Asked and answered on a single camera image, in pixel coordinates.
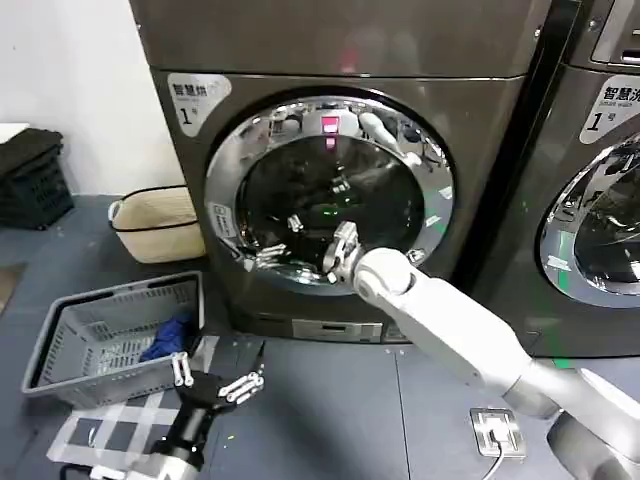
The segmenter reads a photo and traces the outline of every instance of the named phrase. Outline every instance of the sticker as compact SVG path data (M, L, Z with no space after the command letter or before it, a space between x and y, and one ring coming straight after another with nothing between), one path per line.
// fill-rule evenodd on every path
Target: sticker
M640 113L640 77L615 75L607 80L580 132L590 144Z
M210 203L209 213L216 235L221 238L236 236L236 230L233 226L233 212L229 207L217 203Z
M430 227L434 223L438 223L440 220L442 220L442 219L439 216L431 215L429 218L427 218L427 220L424 222L424 224L425 224L426 227Z
M169 92L182 133L195 137L209 114L231 93L231 82L223 75L170 73Z
M569 267L569 263L566 260L562 260L561 258L554 257L553 255L549 255L549 257L547 258L547 265L553 268L564 270L565 272L571 271L571 268Z
M451 200L453 198L453 187L445 187L440 190L440 195L442 195L447 200Z

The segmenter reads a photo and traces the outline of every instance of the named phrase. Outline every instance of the white wall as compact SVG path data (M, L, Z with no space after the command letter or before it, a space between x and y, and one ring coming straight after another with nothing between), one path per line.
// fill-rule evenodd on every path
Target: white wall
M183 183L127 0L0 0L0 122L65 136L82 194Z

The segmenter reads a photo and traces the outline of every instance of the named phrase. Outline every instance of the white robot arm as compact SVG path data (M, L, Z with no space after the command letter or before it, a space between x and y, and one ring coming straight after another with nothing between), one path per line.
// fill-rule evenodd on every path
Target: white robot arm
M548 418L562 411L547 439L574 477L640 479L640 404L606 380L533 360L502 319L417 270L402 253L363 254L350 222L336 230L324 269L468 385L501 396L523 414Z

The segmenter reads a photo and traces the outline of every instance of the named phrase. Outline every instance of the washing machine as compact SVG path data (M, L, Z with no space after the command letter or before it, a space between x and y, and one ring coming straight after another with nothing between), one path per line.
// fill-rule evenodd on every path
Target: washing machine
M233 323L402 341L331 283L345 220L448 278L547 0L132 0Z
M640 5L587 13L472 287L537 355L640 354Z

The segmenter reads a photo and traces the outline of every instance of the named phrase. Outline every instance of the power outlet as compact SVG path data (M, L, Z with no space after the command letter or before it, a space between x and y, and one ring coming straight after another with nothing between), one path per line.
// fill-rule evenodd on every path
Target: power outlet
M504 456L510 458L527 456L522 432L511 410L506 408L472 408L470 413L480 455L485 457L500 455L498 443L491 438L491 430L502 426L502 429L508 432L507 441L502 444Z

